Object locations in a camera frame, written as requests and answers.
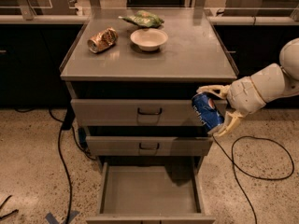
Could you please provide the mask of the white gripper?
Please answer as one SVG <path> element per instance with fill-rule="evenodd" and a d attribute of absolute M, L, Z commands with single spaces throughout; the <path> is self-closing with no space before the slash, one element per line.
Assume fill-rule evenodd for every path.
<path fill-rule="evenodd" d="M 250 77 L 242 77 L 230 85 L 207 85 L 197 89 L 197 93 L 211 93 L 218 98 L 226 99 L 234 112 L 227 111 L 224 122 L 214 133 L 214 136 L 221 137 L 236 128 L 244 116 L 253 114 L 265 106 L 265 101 L 258 93 Z"/>

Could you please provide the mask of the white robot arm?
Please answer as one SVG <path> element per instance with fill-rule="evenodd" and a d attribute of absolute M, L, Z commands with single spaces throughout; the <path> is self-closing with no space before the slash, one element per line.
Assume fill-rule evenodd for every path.
<path fill-rule="evenodd" d="M 197 93 L 212 93 L 226 100 L 233 113 L 226 111 L 223 123 L 211 121 L 220 116 L 212 100 L 207 101 L 208 111 L 196 110 L 208 134 L 223 136 L 236 127 L 248 114 L 252 114 L 276 99 L 299 94 L 299 38 L 288 42 L 280 51 L 279 63 L 271 63 L 250 77 L 242 77 L 230 85 L 199 87 Z"/>

